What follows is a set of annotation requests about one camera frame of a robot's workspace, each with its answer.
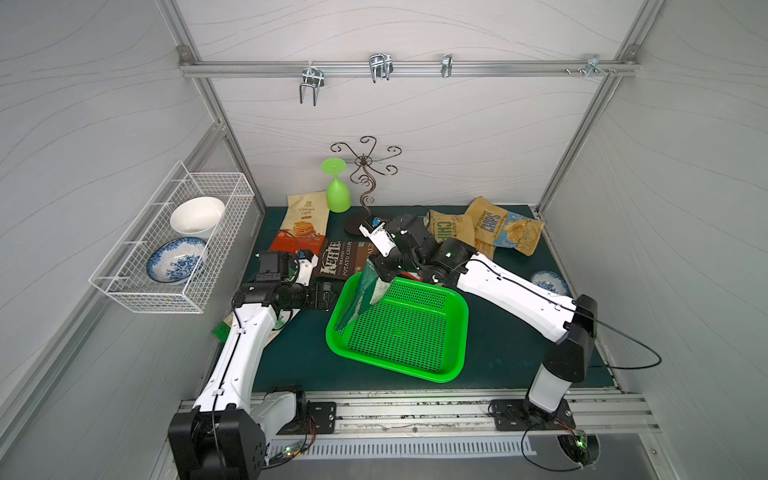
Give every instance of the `dark green table surface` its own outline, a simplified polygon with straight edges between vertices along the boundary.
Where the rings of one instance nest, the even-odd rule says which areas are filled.
[[[444,214],[463,214],[467,207],[432,208]],[[505,208],[532,217],[528,206]],[[405,207],[372,207],[373,213],[383,218],[400,215],[404,210]],[[411,213],[420,215],[423,211],[414,207]],[[352,207],[344,214],[331,213],[326,236],[332,240],[357,240],[346,235],[343,221],[347,214],[360,212],[361,207]],[[285,207],[266,209],[254,254],[270,248],[285,213]],[[530,257],[517,250],[497,248],[493,260],[523,278],[530,278],[536,270],[559,271],[543,240],[539,241]],[[258,259],[254,255],[244,279],[249,279],[257,271]],[[342,286],[343,282],[339,282],[334,287],[340,292]],[[464,369],[451,382],[433,383],[340,357],[326,345],[325,332],[330,312],[303,311],[264,349],[253,391],[265,392],[273,386],[289,384],[300,384],[307,391],[527,389],[551,345],[549,341],[532,326],[498,306],[471,293],[461,293],[469,305],[467,350]],[[593,365],[602,364],[597,350],[591,361]],[[613,386],[613,380],[606,369],[590,369],[587,379],[574,386]]]

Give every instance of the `white wire basket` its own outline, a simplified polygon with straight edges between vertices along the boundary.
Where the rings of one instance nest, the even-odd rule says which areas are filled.
[[[186,283],[155,282],[147,274],[147,262],[158,248],[183,237],[170,227],[170,215],[196,197],[216,197],[225,204],[202,261]],[[252,201],[253,190],[243,174],[191,173],[179,162],[91,275],[91,285],[131,312],[202,313]]]

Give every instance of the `green basket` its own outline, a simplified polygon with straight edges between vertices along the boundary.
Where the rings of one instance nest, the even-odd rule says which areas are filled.
[[[361,273],[344,284],[326,327],[328,347],[339,356],[432,382],[450,382],[464,367],[469,308],[441,286],[395,278],[386,295],[341,332]]]

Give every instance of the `blue floral bowl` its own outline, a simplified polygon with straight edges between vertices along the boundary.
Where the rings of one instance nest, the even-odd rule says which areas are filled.
[[[549,270],[535,272],[531,275],[531,283],[558,295],[571,296],[571,289],[568,288],[568,284],[563,280],[563,277]]]
[[[205,240],[197,237],[178,238],[158,248],[147,262],[147,275],[155,282],[186,282],[197,261],[205,261]]]

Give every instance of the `metal jewelry stand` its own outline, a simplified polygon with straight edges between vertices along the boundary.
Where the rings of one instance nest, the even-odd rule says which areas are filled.
[[[362,205],[366,209],[366,214],[357,214],[357,215],[349,215],[347,216],[346,220],[344,221],[344,230],[350,235],[353,235],[354,237],[361,237],[362,233],[360,233],[359,226],[362,223],[363,220],[365,220],[370,214],[371,209],[368,208],[370,204],[373,203],[373,197],[371,194],[376,189],[376,178],[373,176],[374,173],[377,173],[379,175],[383,175],[385,177],[391,177],[392,175],[397,174],[397,167],[394,165],[386,165],[384,167],[384,170],[386,173],[382,171],[378,171],[373,167],[374,163],[378,163],[380,161],[388,160],[393,157],[397,157],[402,153],[402,149],[400,147],[388,147],[386,150],[393,154],[389,155],[388,157],[380,158],[378,160],[373,160],[371,158],[371,154],[373,153],[373,149],[376,148],[376,138],[371,137],[370,135],[366,135],[365,137],[360,138],[361,144],[367,144],[369,141],[373,140],[373,145],[371,146],[371,149],[368,151],[368,154],[364,155],[358,155],[352,147],[349,146],[346,142],[343,141],[337,141],[335,144],[331,145],[331,151],[335,154],[339,153],[342,150],[342,145],[349,148],[349,151],[352,152],[352,155],[355,156],[354,161],[345,161],[347,164],[355,164],[357,165],[357,168],[355,171],[352,172],[352,174],[349,175],[349,179],[355,183],[360,185],[361,187],[365,187],[368,190],[362,193],[360,195],[360,205]]]

